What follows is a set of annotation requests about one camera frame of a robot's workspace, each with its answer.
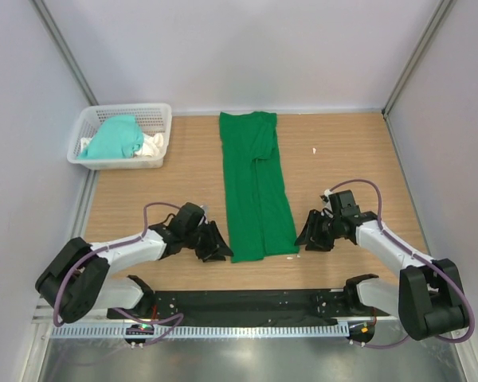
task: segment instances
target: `metal base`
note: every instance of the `metal base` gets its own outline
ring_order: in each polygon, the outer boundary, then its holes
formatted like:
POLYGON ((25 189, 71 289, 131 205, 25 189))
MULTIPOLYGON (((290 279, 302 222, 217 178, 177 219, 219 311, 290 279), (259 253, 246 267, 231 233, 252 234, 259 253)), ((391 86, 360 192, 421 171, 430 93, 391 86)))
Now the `metal base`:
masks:
MULTIPOLYGON (((377 327, 378 344, 402 335, 395 321, 381 321, 377 327)), ((390 351, 361 349, 344 338, 176 340, 144 349, 131 349, 123 339, 50 340, 39 381, 81 380, 466 381, 454 346, 435 339, 409 341, 390 351)))

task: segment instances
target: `white wall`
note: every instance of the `white wall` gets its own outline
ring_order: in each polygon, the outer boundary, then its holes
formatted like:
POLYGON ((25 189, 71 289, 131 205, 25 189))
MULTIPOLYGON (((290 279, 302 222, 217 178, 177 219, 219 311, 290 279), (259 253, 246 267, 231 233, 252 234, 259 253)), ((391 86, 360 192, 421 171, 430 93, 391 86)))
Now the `white wall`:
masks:
POLYGON ((29 2, 0 1, 0 381, 18 380, 34 283, 73 222, 85 172, 65 151, 85 106, 29 2))
POLYGON ((430 251, 458 265, 478 337, 478 0, 456 3, 390 120, 430 251))
POLYGON ((381 108, 438 0, 46 0, 101 103, 381 108))

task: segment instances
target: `white cable tray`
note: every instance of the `white cable tray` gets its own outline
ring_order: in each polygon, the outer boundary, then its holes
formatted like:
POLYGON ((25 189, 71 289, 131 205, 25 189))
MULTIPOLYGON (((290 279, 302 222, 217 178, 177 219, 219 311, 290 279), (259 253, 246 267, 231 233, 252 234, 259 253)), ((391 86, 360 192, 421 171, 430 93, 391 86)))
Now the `white cable tray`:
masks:
MULTIPOLYGON (((110 322, 96 324, 71 324, 61 328, 53 328, 51 338, 143 338, 151 336, 126 335, 131 323, 110 322)), ((163 334, 168 327, 156 326, 152 336, 163 334)), ((222 338, 292 338, 292 337, 348 337, 347 322, 339 322, 334 326, 309 326, 295 328, 210 328, 179 326, 167 336, 167 339, 222 339, 222 338)))

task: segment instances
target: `clothing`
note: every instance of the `clothing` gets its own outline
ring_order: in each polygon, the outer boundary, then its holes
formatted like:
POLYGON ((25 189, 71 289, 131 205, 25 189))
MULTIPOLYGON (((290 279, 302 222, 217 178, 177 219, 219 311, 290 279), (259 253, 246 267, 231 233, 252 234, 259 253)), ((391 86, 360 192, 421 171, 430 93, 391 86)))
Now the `clothing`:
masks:
POLYGON ((134 115, 117 115, 103 122, 79 159, 132 158, 143 145, 143 132, 134 115))
MULTIPOLYGON (((81 138, 80 139, 80 151, 85 150, 88 144, 92 141, 92 138, 81 138)), ((163 147, 164 138, 163 134, 156 133, 153 137, 147 134, 143 134, 143 145, 140 147, 140 150, 135 151, 133 157, 157 157, 163 147)))
POLYGON ((225 203, 232 262, 297 253, 285 196, 276 114, 220 114, 225 203))

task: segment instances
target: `green pants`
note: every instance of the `green pants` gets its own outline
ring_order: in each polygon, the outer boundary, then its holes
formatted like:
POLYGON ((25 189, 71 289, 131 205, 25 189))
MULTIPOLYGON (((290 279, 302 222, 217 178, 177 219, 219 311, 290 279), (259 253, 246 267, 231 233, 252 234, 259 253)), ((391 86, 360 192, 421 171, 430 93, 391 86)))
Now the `green pants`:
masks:
POLYGON ((285 196, 276 114, 220 114, 226 214, 233 263, 297 253, 285 196))

